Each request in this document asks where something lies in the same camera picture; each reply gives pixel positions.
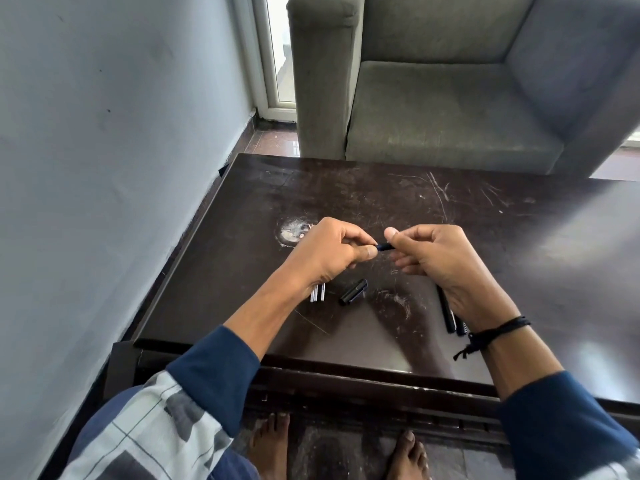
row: foot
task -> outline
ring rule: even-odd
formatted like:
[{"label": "foot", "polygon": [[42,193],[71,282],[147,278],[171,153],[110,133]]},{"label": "foot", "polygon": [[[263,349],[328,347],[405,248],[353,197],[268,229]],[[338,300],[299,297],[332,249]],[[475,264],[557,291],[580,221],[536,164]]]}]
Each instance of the foot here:
[{"label": "foot", "polygon": [[427,453],[413,432],[405,431],[398,439],[387,480],[431,480]]},{"label": "foot", "polygon": [[254,430],[247,458],[262,480],[287,480],[287,444],[289,415],[270,414],[269,419]]}]

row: grey sofa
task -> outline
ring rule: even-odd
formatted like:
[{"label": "grey sofa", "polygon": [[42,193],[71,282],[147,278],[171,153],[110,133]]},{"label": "grey sofa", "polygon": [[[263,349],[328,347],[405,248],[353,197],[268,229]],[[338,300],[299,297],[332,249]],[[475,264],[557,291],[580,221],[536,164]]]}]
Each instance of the grey sofa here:
[{"label": "grey sofa", "polygon": [[302,157],[590,175],[640,123],[640,0],[289,0]]}]

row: blue sleeve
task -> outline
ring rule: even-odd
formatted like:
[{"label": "blue sleeve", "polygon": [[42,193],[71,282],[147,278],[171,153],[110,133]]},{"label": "blue sleeve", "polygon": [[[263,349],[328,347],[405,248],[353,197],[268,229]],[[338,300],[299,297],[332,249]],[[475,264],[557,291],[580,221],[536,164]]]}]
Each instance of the blue sleeve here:
[{"label": "blue sleeve", "polygon": [[524,386],[500,407],[518,480],[572,479],[634,455],[638,441],[568,372]]},{"label": "blue sleeve", "polygon": [[258,368],[260,361],[249,346],[219,326],[166,370],[233,437],[240,430],[246,392]]}]

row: white door frame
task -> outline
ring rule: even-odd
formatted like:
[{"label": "white door frame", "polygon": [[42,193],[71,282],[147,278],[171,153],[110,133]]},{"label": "white door frame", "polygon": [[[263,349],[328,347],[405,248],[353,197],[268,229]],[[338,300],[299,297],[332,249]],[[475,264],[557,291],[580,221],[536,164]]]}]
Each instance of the white door frame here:
[{"label": "white door frame", "polygon": [[[271,40],[264,44],[265,65],[263,66],[262,53],[260,51],[260,42],[258,38],[258,26],[255,12],[253,10],[252,0],[234,0],[236,7],[238,24],[240,28],[240,37],[244,48],[244,62],[249,76],[249,83],[253,94],[253,101],[258,108],[258,115],[266,120],[276,121],[295,121],[296,110],[293,103],[282,102],[281,106],[276,107],[269,104],[266,81],[269,80],[273,85],[273,77],[265,78],[264,67],[273,68],[273,54],[270,58]],[[271,88],[275,90],[277,99],[277,87]]]}]

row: scratched table surface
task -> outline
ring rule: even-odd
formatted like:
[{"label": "scratched table surface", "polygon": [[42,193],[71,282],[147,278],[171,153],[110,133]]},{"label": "scratched table surface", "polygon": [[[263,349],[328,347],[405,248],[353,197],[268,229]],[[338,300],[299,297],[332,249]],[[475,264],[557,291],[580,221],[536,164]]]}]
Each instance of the scratched table surface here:
[{"label": "scratched table surface", "polygon": [[[387,226],[455,223],[567,370],[599,398],[640,403],[639,209],[633,182],[239,155],[137,340],[194,344],[324,216],[379,242]],[[364,297],[339,306],[361,278]],[[453,361],[466,342],[446,333],[433,283],[382,253],[300,303],[269,354],[491,384],[480,354]]]}]

